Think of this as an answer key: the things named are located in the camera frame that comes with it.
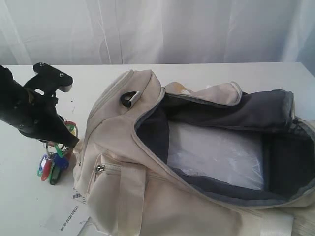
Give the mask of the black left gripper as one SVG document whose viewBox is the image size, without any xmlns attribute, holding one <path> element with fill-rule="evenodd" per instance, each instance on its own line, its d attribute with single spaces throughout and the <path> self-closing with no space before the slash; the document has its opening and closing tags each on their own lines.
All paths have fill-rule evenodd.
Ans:
<svg viewBox="0 0 315 236">
<path fill-rule="evenodd" d="M 78 130 L 74 122 L 63 122 L 58 115 L 56 105 L 59 100 L 56 98 L 56 94 L 44 96 L 28 90 L 27 96 L 25 101 L 18 100 L 14 105 L 21 116 L 21 120 L 16 125 L 19 132 L 29 138 L 74 148 L 79 142 L 79 138 L 70 132 L 68 125 L 74 126 L 76 134 Z"/>
</svg>

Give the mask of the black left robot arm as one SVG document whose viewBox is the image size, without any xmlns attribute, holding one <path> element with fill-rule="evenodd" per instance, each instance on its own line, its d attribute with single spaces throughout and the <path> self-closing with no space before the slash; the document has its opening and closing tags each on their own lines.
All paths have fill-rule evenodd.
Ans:
<svg viewBox="0 0 315 236">
<path fill-rule="evenodd" d="M 79 139 L 56 110 L 56 91 L 69 92 L 73 78 L 43 62 L 33 70 L 36 75 L 22 86 L 8 68 L 0 68 L 0 119 L 28 138 L 75 147 Z"/>
</svg>

